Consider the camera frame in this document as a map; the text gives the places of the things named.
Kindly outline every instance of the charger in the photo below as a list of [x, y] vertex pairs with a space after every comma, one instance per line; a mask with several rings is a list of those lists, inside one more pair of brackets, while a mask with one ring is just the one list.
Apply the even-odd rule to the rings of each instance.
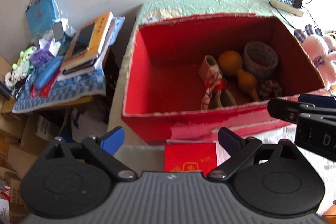
[[294, 8], [300, 9], [302, 6], [303, 0], [292, 0], [292, 6]]

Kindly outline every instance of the white plush toy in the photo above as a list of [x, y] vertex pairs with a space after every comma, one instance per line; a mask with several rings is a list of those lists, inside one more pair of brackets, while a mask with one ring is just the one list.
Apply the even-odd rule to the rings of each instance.
[[322, 36], [320, 29], [316, 29], [309, 24], [304, 32], [300, 29], [294, 31], [295, 37], [302, 42], [303, 49], [307, 52], [315, 67], [320, 71], [325, 88], [330, 89], [336, 84], [336, 41], [330, 36]]

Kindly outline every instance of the open box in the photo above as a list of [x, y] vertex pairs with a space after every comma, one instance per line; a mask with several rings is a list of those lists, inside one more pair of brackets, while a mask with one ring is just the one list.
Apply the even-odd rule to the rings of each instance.
[[166, 139], [215, 139], [218, 128], [239, 135], [286, 125], [271, 118], [267, 101], [252, 102], [227, 79], [237, 106], [200, 110], [205, 93], [199, 68], [206, 54], [215, 59], [227, 50], [243, 53], [246, 43], [261, 41], [278, 54], [272, 79], [283, 96], [322, 93], [324, 83], [310, 58], [276, 17], [213, 14], [164, 20], [139, 26], [134, 32], [122, 119], [149, 144]]

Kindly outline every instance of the blue checkered cloth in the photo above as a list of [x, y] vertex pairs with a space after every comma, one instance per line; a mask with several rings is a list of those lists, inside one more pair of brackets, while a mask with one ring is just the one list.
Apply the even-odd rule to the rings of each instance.
[[[124, 17], [114, 17], [115, 29], [111, 35], [109, 45], [115, 43], [117, 35], [124, 24]], [[51, 88], [49, 97], [43, 98], [35, 96], [30, 98], [31, 88], [37, 76], [45, 69], [47, 64], [36, 68], [31, 73], [31, 78], [25, 84], [24, 89], [14, 104], [13, 113], [27, 113], [44, 107], [72, 102], [80, 97], [87, 95], [105, 95], [105, 76], [102, 67], [85, 75], [77, 76], [71, 79], [56, 81]]]

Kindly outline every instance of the metal screw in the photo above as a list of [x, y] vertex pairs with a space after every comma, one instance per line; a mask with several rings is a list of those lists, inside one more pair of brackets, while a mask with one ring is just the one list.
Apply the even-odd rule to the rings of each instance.
[[226, 177], [226, 173], [222, 170], [214, 170], [210, 172], [209, 176], [212, 179], [223, 179]]
[[122, 179], [132, 179], [135, 177], [135, 173], [132, 170], [119, 171], [118, 176]]
[[300, 116], [308, 118], [308, 117], [310, 117], [310, 114], [309, 113], [300, 113]]

